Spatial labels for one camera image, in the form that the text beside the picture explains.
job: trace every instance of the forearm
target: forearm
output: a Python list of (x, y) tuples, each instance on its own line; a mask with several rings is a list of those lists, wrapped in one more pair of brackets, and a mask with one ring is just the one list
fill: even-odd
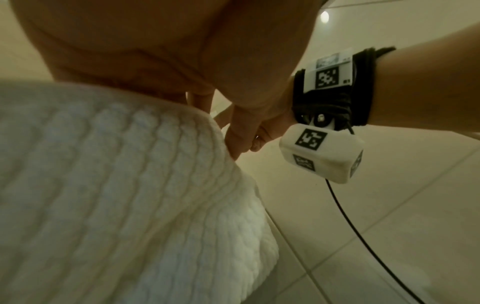
[(480, 24), (378, 59), (368, 123), (480, 131)]

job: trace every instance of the black cable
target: black cable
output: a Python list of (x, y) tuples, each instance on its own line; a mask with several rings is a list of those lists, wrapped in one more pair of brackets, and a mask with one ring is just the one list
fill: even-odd
[[(350, 131), (350, 133), (354, 134), (354, 131), (352, 129), (352, 127), (350, 125), (347, 126), (348, 130)], [(362, 235), (359, 233), (359, 231), (355, 228), (354, 224), (352, 223), (352, 221), (350, 221), (349, 217), (347, 216), (347, 214), (345, 213), (344, 209), (342, 208), (342, 206), (340, 205), (339, 203), (339, 200), (337, 199), (337, 196), (335, 196), (335, 193), (334, 193), (334, 190), (332, 189), (332, 186), (330, 185), (330, 182), (329, 180), (325, 179), (326, 181), (326, 184), (328, 186), (328, 189), (330, 190), (330, 193), (333, 197), (333, 200), (335, 201), (337, 207), (339, 208), (340, 212), (342, 213), (343, 217), (345, 218), (345, 220), (347, 221), (347, 223), (350, 225), (350, 228), (352, 228), (352, 230), (355, 232), (355, 234), (357, 235), (357, 237), (360, 239), (360, 241), (363, 243), (363, 245), (367, 248), (367, 250), (370, 252), (370, 254), (375, 258), (375, 260), (385, 269), (386, 272), (388, 272), (388, 274), (395, 280), (395, 282), (397, 282), (398, 285), (400, 285), (401, 288), (403, 288), (403, 290), (405, 290), (412, 298), (414, 298), (419, 304), (425, 304), (425, 302), (419, 298), (418, 295), (416, 295), (413, 291), (410, 290), (410, 288), (408, 288), (403, 282), (402, 280), (400, 280), (396, 275), (395, 273), (393, 273), (393, 271), (390, 270), (390, 268), (379, 258), (379, 256), (375, 253), (375, 251), (370, 248), (369, 244), (364, 240), (364, 238), (362, 237)]]

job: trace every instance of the white knitted fabric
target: white knitted fabric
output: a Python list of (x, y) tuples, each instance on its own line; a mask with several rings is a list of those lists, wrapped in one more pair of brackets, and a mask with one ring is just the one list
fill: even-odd
[(0, 303), (238, 304), (277, 258), (209, 115), (0, 82)]

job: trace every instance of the qr-like code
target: qr-like code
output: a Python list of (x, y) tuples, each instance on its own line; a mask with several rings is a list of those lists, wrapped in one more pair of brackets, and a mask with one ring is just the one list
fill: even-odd
[(353, 174), (355, 173), (355, 171), (358, 169), (358, 167), (360, 166), (360, 163), (362, 162), (362, 155), (364, 154), (363, 151), (360, 152), (360, 155), (356, 158), (355, 160), (355, 163), (353, 163), (353, 166), (351, 167), (350, 169), (350, 177), (353, 176)]
[(326, 136), (325, 132), (305, 129), (295, 144), (316, 151)]
[(340, 57), (340, 53), (336, 53), (328, 57), (317, 59), (316, 68), (319, 69), (319, 68), (328, 67), (331, 65), (336, 65), (337, 63), (339, 63), (339, 57)]
[(293, 155), (293, 159), (295, 160), (295, 163), (298, 166), (315, 172), (315, 165), (314, 165), (314, 162), (312, 162), (311, 160), (303, 158), (303, 157), (295, 155), (295, 154)]
[(333, 67), (330, 69), (317, 71), (315, 79), (315, 88), (321, 89), (339, 84), (339, 68)]

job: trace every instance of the white plastic device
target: white plastic device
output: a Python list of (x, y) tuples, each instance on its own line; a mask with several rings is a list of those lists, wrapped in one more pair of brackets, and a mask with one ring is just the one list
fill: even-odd
[(291, 126), (280, 140), (285, 160), (338, 184), (357, 170), (364, 150), (357, 135), (303, 124)]

